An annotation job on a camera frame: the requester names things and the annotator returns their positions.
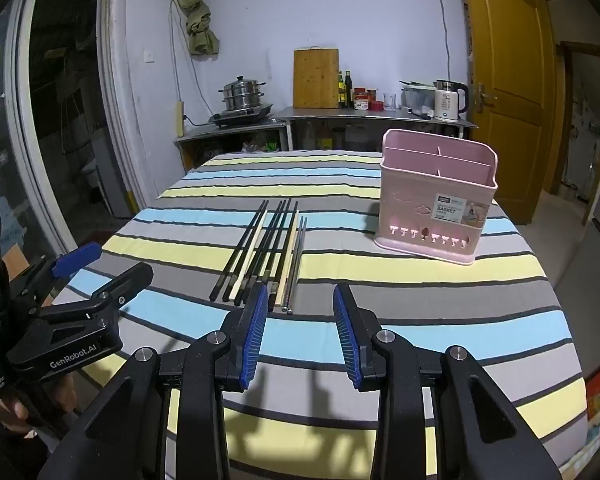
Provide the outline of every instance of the cutting board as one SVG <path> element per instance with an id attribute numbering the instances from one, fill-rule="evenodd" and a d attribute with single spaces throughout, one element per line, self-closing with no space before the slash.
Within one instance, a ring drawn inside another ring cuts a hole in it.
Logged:
<path id="1" fill-rule="evenodd" d="M 338 49 L 294 51 L 294 108 L 338 107 Z"/>

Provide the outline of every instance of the door lock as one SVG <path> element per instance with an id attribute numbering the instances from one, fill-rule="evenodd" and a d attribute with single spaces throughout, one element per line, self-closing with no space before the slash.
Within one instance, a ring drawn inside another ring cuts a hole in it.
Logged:
<path id="1" fill-rule="evenodd" d="M 478 103 L 475 107 L 475 111 L 481 114 L 484 110 L 484 104 L 487 99 L 493 99 L 494 101 L 498 100 L 498 96 L 492 94 L 486 94 L 484 92 L 484 84 L 478 83 Z"/>

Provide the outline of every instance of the kettle handle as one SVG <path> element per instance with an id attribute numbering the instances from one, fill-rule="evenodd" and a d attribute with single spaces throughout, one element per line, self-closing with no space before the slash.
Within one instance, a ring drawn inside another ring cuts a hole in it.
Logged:
<path id="1" fill-rule="evenodd" d="M 464 113 L 469 108 L 469 89 L 467 85 L 463 85 L 462 83 L 456 83 L 458 90 L 462 90 L 464 92 L 464 107 L 461 110 L 458 110 L 459 114 Z"/>

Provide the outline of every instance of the basket label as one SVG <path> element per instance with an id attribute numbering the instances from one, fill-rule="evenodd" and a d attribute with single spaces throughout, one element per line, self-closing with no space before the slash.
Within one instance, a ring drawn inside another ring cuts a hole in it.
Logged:
<path id="1" fill-rule="evenodd" d="M 467 202 L 458 196 L 437 193 L 431 217 L 435 220 L 463 224 L 481 229 L 487 218 L 489 206 L 478 202 Z"/>

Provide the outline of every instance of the silver bolt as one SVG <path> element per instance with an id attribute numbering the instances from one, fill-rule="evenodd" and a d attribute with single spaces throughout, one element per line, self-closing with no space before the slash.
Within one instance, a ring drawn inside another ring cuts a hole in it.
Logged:
<path id="1" fill-rule="evenodd" d="M 395 334 L 391 332 L 391 330 L 378 330 L 378 332 L 376 332 L 376 337 L 378 338 L 378 341 L 391 343 L 395 339 Z"/>
<path id="2" fill-rule="evenodd" d="M 466 350 L 461 346 L 452 346 L 449 349 L 449 355 L 457 361 L 464 361 L 466 359 Z"/>
<path id="3" fill-rule="evenodd" d="M 206 340 L 209 341 L 212 345 L 219 345 L 221 342 L 224 342 L 226 336 L 224 332 L 220 332 L 219 330 L 214 330 L 211 334 L 206 336 Z"/>
<path id="4" fill-rule="evenodd" d="M 148 361 L 153 356 L 154 356 L 154 351 L 147 347 L 139 348 L 138 350 L 136 350 L 136 353 L 134 354 L 134 357 L 138 361 L 143 361 L 143 362 Z"/>

